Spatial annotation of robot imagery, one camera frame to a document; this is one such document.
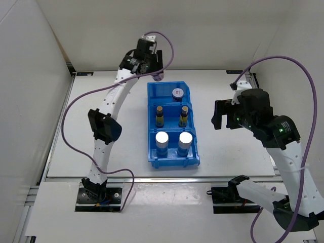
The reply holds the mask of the white bead shaker jar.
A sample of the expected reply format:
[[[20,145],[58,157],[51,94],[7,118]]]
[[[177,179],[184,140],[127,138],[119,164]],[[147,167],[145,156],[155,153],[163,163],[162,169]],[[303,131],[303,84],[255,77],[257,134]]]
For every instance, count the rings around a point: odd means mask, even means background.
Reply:
[[[186,157],[188,155],[192,141],[193,141],[193,136],[189,132],[182,132],[179,135],[178,149],[177,149],[179,156]]]
[[[168,154],[169,136],[166,132],[160,131],[155,136],[156,154],[166,156]]]

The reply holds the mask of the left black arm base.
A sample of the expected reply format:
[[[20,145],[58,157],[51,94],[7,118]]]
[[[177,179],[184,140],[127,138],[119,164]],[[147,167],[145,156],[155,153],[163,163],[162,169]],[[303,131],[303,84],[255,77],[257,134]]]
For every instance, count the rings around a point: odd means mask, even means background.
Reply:
[[[80,184],[75,203],[76,212],[120,213],[122,206],[123,185],[108,183],[99,199],[94,199]]]

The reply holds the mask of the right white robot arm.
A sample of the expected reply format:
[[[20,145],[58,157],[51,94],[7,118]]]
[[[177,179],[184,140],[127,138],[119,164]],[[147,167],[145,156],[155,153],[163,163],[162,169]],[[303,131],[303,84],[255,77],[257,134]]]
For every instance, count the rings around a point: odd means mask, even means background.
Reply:
[[[227,116],[227,128],[246,128],[261,141],[275,162],[287,194],[273,192],[240,175],[228,182],[219,199],[238,203],[243,199],[269,211],[282,229],[287,229],[297,213],[292,232],[309,231],[323,220],[323,197],[311,174],[302,166],[302,146],[295,123],[288,116],[274,115],[269,94],[262,89],[242,91],[236,98],[215,101],[211,119],[216,130],[221,129],[222,116]]]

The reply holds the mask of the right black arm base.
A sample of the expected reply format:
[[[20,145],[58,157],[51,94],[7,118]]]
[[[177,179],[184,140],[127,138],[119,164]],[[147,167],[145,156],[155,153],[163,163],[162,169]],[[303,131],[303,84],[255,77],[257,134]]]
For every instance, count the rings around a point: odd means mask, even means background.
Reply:
[[[260,206],[250,200],[232,198],[227,187],[212,187],[206,194],[212,197],[214,214],[256,214],[260,210]]]

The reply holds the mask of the dark spice jar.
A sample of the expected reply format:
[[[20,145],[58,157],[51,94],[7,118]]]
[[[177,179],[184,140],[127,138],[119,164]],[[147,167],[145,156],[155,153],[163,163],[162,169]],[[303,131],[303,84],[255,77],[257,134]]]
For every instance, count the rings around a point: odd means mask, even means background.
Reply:
[[[156,82],[162,81],[164,79],[164,72],[157,73],[153,75],[152,78]]]
[[[184,91],[181,88],[175,88],[172,90],[172,99],[175,102],[182,102]]]

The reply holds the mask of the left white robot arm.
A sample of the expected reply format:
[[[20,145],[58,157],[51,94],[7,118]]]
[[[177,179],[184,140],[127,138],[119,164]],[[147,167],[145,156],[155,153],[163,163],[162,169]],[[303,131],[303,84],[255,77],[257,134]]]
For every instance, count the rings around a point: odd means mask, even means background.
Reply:
[[[156,36],[141,37],[137,47],[127,52],[119,65],[114,83],[103,102],[95,110],[88,112],[88,118],[94,134],[93,159],[90,172],[82,184],[88,197],[96,203],[106,200],[107,169],[110,152],[114,142],[120,137],[122,127],[117,122],[119,110],[130,89],[137,82],[135,76],[156,72],[163,68],[162,52],[156,50]]]

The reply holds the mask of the yellow label sauce bottle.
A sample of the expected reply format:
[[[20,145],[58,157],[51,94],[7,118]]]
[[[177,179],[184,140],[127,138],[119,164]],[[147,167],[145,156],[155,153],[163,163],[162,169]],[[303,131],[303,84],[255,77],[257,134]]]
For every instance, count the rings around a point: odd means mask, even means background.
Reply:
[[[164,126],[164,111],[162,106],[156,108],[156,126],[162,128]]]
[[[186,127],[187,120],[188,120],[188,107],[183,106],[181,109],[181,114],[178,123],[179,127]]]

